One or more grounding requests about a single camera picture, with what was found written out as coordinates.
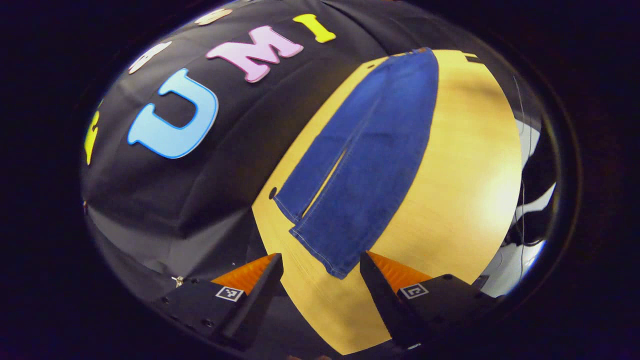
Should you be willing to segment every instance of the light wood surface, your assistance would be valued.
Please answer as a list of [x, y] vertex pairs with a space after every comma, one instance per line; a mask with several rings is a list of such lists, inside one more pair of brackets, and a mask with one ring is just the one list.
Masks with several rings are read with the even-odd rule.
[[[436, 50], [438, 95], [420, 169], [371, 251], [436, 277], [472, 283], [498, 250], [520, 189], [520, 142], [513, 113], [487, 68], [460, 51]], [[356, 266], [329, 275], [296, 238], [268, 195], [280, 189], [314, 138], [370, 71], [360, 66], [322, 105], [253, 204], [267, 253], [282, 253], [282, 284], [300, 313], [336, 351], [350, 354], [390, 336]]]

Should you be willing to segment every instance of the blue jeans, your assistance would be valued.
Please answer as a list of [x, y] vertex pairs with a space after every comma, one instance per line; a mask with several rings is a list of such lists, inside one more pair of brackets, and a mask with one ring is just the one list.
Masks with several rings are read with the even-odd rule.
[[391, 56], [352, 91], [274, 197], [295, 224], [290, 233], [329, 274], [343, 279], [404, 200], [429, 140], [437, 91], [438, 62], [429, 49]]

